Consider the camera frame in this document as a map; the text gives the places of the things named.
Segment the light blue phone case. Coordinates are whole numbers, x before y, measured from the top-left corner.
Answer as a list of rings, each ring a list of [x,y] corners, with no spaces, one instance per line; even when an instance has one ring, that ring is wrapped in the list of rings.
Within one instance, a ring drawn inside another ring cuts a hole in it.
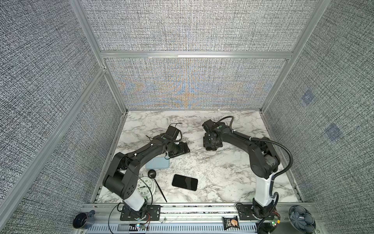
[[[169,160],[165,158],[156,157],[146,163],[146,169],[148,170],[167,169],[169,168],[169,165],[170,165]]]

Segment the black phone front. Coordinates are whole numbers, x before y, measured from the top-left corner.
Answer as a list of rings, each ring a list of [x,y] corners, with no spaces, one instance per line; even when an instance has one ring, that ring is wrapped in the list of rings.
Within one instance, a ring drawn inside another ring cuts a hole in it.
[[[198,179],[184,176],[184,175],[174,175],[172,180],[172,186],[196,191],[198,186]]]

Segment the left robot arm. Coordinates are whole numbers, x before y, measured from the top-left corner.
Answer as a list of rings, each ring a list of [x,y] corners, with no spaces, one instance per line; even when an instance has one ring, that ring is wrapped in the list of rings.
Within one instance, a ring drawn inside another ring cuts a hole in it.
[[[157,135],[148,144],[133,152],[115,154],[102,184],[121,197],[133,211],[146,211],[146,201],[136,188],[140,169],[158,155],[167,153],[169,158],[175,158],[189,152],[186,142],[176,142]]]

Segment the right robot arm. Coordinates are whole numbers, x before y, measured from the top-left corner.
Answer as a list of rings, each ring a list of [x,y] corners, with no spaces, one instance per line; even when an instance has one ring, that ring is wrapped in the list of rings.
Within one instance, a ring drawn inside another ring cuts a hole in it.
[[[266,137],[258,138],[240,133],[232,128],[234,117],[226,116],[219,121],[207,120],[202,124],[205,130],[203,146],[207,151],[216,151],[229,143],[249,156],[250,168],[256,176],[256,191],[252,212],[257,219],[264,219],[273,212],[279,194],[273,192],[274,181],[285,174],[293,165],[292,153],[282,144]],[[282,148],[289,157],[289,163],[279,170],[281,163],[274,146]]]

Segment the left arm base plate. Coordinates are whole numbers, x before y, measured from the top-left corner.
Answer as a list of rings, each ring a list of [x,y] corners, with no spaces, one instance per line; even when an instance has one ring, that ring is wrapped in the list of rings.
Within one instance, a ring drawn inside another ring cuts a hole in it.
[[[121,207],[120,221],[159,221],[161,214],[160,205],[152,205],[147,211],[134,211],[123,205]]]

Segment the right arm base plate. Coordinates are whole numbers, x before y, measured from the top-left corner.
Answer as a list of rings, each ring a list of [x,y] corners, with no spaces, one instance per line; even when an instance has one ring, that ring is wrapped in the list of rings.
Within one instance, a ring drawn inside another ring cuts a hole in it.
[[[237,209],[238,217],[240,220],[257,220],[254,215],[252,204],[237,203],[235,205],[235,208]]]

